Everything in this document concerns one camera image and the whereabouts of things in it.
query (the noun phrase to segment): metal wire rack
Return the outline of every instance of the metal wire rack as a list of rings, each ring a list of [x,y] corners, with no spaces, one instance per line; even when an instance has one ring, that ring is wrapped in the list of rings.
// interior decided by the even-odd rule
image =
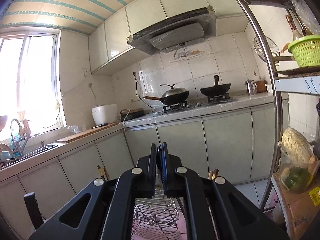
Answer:
[[[179,215],[182,215],[180,212],[181,208],[177,207],[174,199],[167,198],[162,189],[156,189],[152,199],[136,199],[132,239],[182,239],[181,234],[186,234],[186,231],[178,227]]]

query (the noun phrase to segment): white container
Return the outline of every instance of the white container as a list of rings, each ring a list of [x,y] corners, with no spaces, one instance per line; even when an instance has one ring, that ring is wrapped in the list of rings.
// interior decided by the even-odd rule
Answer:
[[[271,84],[266,84],[266,87],[267,87],[268,93],[273,94],[272,85]]]
[[[92,108],[92,116],[96,125],[111,124],[118,118],[118,107],[116,104],[95,106]]]

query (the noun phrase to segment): stainless steel pitcher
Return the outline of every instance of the stainless steel pitcher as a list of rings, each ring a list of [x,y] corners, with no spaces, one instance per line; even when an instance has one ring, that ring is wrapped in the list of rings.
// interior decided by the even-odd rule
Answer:
[[[248,79],[247,81],[244,82],[244,84],[245,84],[245,92],[247,93],[248,96],[255,95],[257,93],[257,84],[253,80]]]

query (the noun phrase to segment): range hood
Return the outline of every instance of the range hood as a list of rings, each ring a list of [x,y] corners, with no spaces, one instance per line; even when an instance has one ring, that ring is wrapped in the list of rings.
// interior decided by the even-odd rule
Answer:
[[[182,13],[127,38],[129,45],[149,55],[164,53],[200,43],[203,38],[215,36],[216,17],[213,8],[204,7]]]

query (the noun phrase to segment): green pepper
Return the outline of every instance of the green pepper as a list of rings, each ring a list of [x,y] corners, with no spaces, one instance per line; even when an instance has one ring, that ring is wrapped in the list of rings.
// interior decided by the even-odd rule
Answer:
[[[300,192],[307,186],[310,174],[307,168],[293,167],[285,180],[286,186],[292,192]]]

